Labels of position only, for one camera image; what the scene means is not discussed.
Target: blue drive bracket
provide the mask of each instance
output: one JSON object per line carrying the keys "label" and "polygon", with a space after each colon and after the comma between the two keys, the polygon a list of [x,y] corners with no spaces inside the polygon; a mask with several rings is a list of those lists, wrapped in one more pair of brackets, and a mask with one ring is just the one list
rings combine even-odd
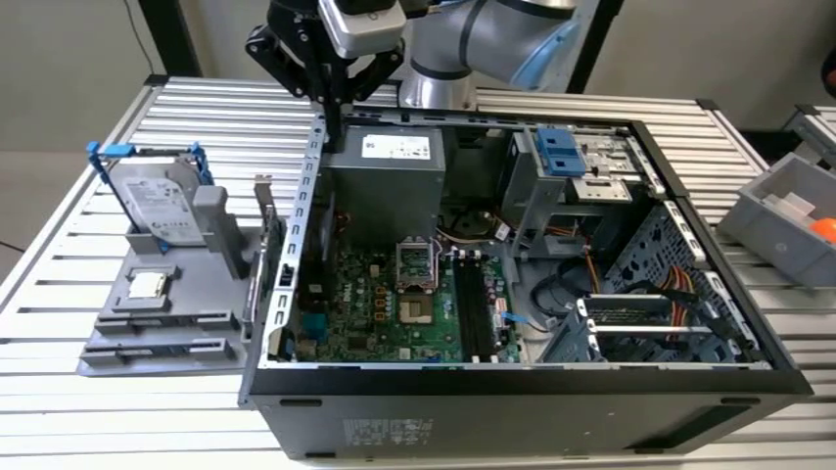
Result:
{"label": "blue drive bracket", "polygon": [[[116,201],[119,202],[119,206],[128,216],[128,220],[131,221],[131,232],[139,233],[139,225],[134,218],[131,217],[131,212],[128,212],[128,208],[126,207],[124,201],[122,200],[122,196],[114,187],[114,183],[110,179],[110,175],[107,174],[107,166],[108,161],[118,159],[127,159],[135,156],[140,157],[179,157],[183,154],[191,155],[195,160],[195,166],[198,167],[198,178],[200,180],[200,184],[203,185],[215,185],[215,177],[212,176],[212,172],[210,171],[210,163],[207,162],[207,151],[200,146],[198,142],[195,142],[188,149],[176,150],[176,149],[142,149],[138,150],[134,144],[110,144],[104,149],[102,149],[102,144],[98,141],[92,141],[87,146],[88,152],[88,162],[91,166],[96,170],[99,174],[99,178],[102,182],[110,186],[111,191],[114,192],[114,196],[116,197]],[[163,240],[159,240],[162,251],[166,252],[168,250],[168,243]]]}
{"label": "blue drive bracket", "polygon": [[102,182],[104,184],[110,183],[110,177],[107,176],[107,169],[104,168],[104,164],[102,161],[107,161],[110,159],[126,159],[134,156],[140,157],[179,157],[183,154],[188,154],[192,156],[195,160],[195,166],[198,166],[198,177],[200,178],[200,184],[215,185],[215,177],[212,176],[212,172],[210,171],[210,163],[207,162],[207,151],[200,146],[198,142],[195,142],[188,149],[183,150],[168,150],[168,149],[143,149],[138,150],[134,144],[110,144],[104,147],[104,150],[99,151],[102,145],[98,141],[92,141],[88,144],[88,161],[91,165],[96,169],[99,173],[99,177],[102,178]]}
{"label": "blue drive bracket", "polygon": [[547,174],[574,177],[587,173],[587,164],[568,130],[539,127],[535,133],[535,146]]}

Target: white wall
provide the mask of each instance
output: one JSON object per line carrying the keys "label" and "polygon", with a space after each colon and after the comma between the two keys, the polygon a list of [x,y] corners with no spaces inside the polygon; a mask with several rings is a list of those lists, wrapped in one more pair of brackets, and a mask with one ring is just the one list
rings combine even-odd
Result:
{"label": "white wall", "polygon": [[150,73],[122,0],[2,0],[0,64],[2,150],[82,151],[107,136]]}
{"label": "white wall", "polygon": [[834,0],[626,0],[587,93],[711,98],[735,125],[778,127],[795,104],[834,103],[834,47]]}

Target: gray plastic tray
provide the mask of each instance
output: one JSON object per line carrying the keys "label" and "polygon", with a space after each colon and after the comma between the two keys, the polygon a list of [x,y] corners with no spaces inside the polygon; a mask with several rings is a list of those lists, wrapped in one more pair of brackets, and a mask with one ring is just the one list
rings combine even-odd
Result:
{"label": "gray plastic tray", "polygon": [[815,206],[811,219],[836,217],[836,174],[790,154],[740,188],[740,199],[719,229],[798,282],[834,287],[836,244],[766,201],[771,195],[784,198],[790,193]]}

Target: metal slats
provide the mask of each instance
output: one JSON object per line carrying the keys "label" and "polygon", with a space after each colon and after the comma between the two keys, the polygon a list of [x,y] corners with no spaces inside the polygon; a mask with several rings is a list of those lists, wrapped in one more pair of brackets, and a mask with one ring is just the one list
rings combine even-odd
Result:
{"label": "metal slats", "polygon": [[[307,122],[314,116],[307,104],[272,83],[254,81],[174,78],[152,95],[138,116],[126,119],[130,140],[147,146],[183,146],[199,140],[219,184],[230,193],[230,210],[242,225],[256,223],[254,174],[272,174],[278,201],[292,201]],[[738,188],[760,171],[752,156],[742,154],[744,145],[720,127],[719,118],[690,100],[482,90],[479,102],[488,113],[644,120],[710,221],[722,216]],[[366,104],[395,103],[395,88],[384,87]],[[3,460],[3,468],[70,468],[75,464],[112,468],[127,462],[159,468],[171,467],[172,462],[228,468],[242,461],[251,466],[287,466],[260,416],[236,409],[238,375],[108,379],[75,375],[79,350],[128,251],[122,237],[127,219],[115,210],[108,188],[96,181],[84,183],[78,200],[66,205],[66,220],[51,233],[39,261],[0,314],[0,337],[8,339],[8,344],[0,343],[0,456],[19,455]],[[795,288],[763,260],[730,240],[724,242],[740,277],[815,387],[814,400],[687,456],[580,462],[546,458],[392,461],[391,465],[439,469],[834,468],[836,299],[830,291],[810,293]]]}

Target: blue latch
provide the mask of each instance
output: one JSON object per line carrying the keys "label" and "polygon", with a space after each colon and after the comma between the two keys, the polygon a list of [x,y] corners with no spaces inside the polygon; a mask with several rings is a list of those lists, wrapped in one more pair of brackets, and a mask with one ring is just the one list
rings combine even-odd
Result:
{"label": "blue latch", "polygon": [[551,176],[583,176],[587,164],[578,150],[575,137],[566,129],[539,128],[535,145]]}
{"label": "blue latch", "polygon": [[200,184],[215,185],[215,177],[212,176],[212,172],[210,171],[210,163],[207,162],[207,151],[198,142],[195,142],[187,150],[144,149],[142,151],[138,151],[134,144],[110,144],[107,147],[104,147],[104,150],[99,151],[100,148],[102,145],[98,143],[98,141],[92,141],[88,144],[87,151],[88,161],[96,169],[96,172],[99,173],[99,177],[102,178],[102,182],[104,184],[110,184],[110,177],[107,176],[107,170],[104,168],[104,165],[102,164],[102,159],[126,159],[136,155],[152,156],[188,153],[195,159]]}

